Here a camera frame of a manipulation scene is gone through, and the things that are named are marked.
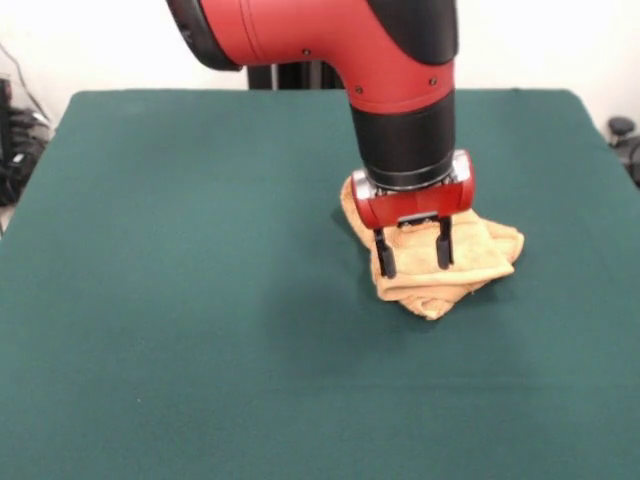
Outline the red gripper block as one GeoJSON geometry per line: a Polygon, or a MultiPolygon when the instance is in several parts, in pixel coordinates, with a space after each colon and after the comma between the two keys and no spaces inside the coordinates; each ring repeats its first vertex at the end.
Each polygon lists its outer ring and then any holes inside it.
{"type": "Polygon", "coordinates": [[[426,188],[406,191],[380,189],[363,169],[352,173],[350,186],[361,222],[367,229],[374,229],[374,242],[383,277],[396,276],[394,253],[386,242],[383,229],[402,223],[438,219],[438,266],[448,268],[454,263],[451,216],[469,210],[475,194],[474,168],[468,151],[455,150],[448,175],[426,188]]]}

